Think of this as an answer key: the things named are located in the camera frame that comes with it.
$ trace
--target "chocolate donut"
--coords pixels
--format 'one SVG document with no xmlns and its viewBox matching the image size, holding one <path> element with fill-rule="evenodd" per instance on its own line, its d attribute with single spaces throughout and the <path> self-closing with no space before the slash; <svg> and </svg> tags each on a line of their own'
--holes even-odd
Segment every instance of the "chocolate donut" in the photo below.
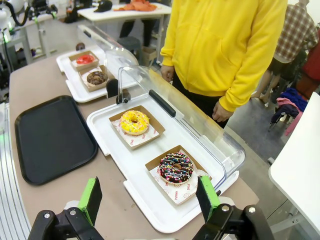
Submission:
<svg viewBox="0 0 320 240">
<path fill-rule="evenodd" d="M 168 183 L 182 184 L 188 181 L 194 171 L 190 158 L 182 152 L 169 153 L 159 164 L 160 176 Z"/>
<path fill-rule="evenodd" d="M 86 81 L 92 85 L 99 85 L 107 80 L 107 75 L 102 71 L 91 72 L 87 77 Z"/>
</svg>

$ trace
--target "black cap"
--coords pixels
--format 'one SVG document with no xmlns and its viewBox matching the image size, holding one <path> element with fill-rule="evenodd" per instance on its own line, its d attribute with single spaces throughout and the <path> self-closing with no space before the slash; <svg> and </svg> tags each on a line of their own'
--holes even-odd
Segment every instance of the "black cap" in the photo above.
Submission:
<svg viewBox="0 0 320 240">
<path fill-rule="evenodd" d="M 99 6 L 97 10 L 95 10 L 96 13 L 103 13 L 106 11 L 109 11 L 112 8 L 112 2 L 109 0 L 102 0 L 99 2 Z"/>
</svg>

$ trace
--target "sprinkles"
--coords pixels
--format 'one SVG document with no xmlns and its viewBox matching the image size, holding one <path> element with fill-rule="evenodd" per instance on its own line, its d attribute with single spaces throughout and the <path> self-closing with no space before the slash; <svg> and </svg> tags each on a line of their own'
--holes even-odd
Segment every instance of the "sprinkles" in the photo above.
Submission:
<svg viewBox="0 0 320 240">
<path fill-rule="evenodd" d="M 186 182 L 194 171 L 190 158 L 182 152 L 167 154 L 161 159 L 159 169 L 161 177 L 173 184 Z"/>
</svg>

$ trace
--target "green gripper pad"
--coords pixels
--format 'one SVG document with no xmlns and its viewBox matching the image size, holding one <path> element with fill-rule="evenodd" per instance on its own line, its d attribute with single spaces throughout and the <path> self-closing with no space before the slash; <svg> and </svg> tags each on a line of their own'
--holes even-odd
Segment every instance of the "green gripper pad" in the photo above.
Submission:
<svg viewBox="0 0 320 240">
<path fill-rule="evenodd" d="M 198 187 L 195 195 L 198 198 L 204 221 L 207 222 L 210 219 L 214 209 L 220 205 L 218 195 L 216 194 L 216 191 L 212 186 L 208 176 L 198 177 Z"/>
<path fill-rule="evenodd" d="M 78 208 L 85 214 L 89 223 L 94 226 L 102 199 L 98 177 L 90 178 L 82 193 Z"/>
</svg>

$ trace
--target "white table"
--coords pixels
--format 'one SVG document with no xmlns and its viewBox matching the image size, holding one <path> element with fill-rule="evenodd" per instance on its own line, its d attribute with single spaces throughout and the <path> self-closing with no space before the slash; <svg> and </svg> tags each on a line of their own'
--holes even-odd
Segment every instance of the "white table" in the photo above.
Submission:
<svg viewBox="0 0 320 240">
<path fill-rule="evenodd" d="M 298 210 L 287 220 L 272 226 L 274 233 L 305 218 L 320 234 L 319 120 L 320 96 L 314 92 L 290 139 L 269 169 L 271 181 Z"/>
<path fill-rule="evenodd" d="M 160 57 L 160 47 L 162 39 L 162 28 L 164 25 L 165 15 L 171 14 L 171 7 L 160 4 L 152 3 L 157 6 L 154 11 L 105 11 L 105 12 L 94 12 L 97 8 L 86 8 L 78 10 L 78 14 L 85 17 L 92 24 L 106 23 L 119 20 L 135 20 L 135 19 L 158 19 L 160 18 L 158 39 L 156 44 L 157 59 Z M 112 9 L 118 9 L 123 7 L 125 4 L 113 5 Z"/>
</svg>

